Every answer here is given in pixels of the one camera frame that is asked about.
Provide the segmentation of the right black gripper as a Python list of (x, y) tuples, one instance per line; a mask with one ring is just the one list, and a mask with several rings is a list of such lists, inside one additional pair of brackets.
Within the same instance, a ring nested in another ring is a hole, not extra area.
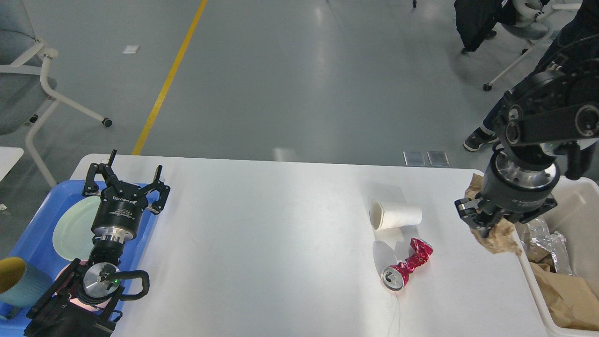
[(552, 190), (560, 179), (555, 164), (546, 170), (522, 170), (510, 161), (492, 161), (486, 169), (478, 197), (454, 201), (460, 219), (481, 238), (505, 217), (526, 223), (557, 207)]

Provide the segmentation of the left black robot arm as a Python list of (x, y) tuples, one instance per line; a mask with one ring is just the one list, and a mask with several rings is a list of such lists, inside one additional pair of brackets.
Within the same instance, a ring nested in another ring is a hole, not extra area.
[(161, 180), (162, 166), (145, 186), (120, 180), (113, 171), (116, 155), (90, 164), (84, 180), (82, 195), (99, 197), (88, 259), (73, 260), (28, 311), (26, 337), (109, 337), (123, 316), (118, 303), (139, 300), (150, 290), (148, 273), (123, 270), (121, 257), (137, 237), (143, 213), (163, 211), (170, 188)]

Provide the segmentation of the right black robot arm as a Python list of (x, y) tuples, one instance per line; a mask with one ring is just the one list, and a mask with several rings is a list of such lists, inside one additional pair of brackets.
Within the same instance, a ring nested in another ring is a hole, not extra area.
[(461, 219), (480, 237), (488, 237), (502, 219), (526, 223), (557, 206), (552, 196), (561, 175), (557, 156), (567, 157), (565, 175), (573, 181), (590, 167), (598, 141), (598, 60), (569, 65), (566, 53), (597, 39), (566, 45), (545, 71), (504, 93), (494, 119), (499, 143), (481, 190), (455, 201)]

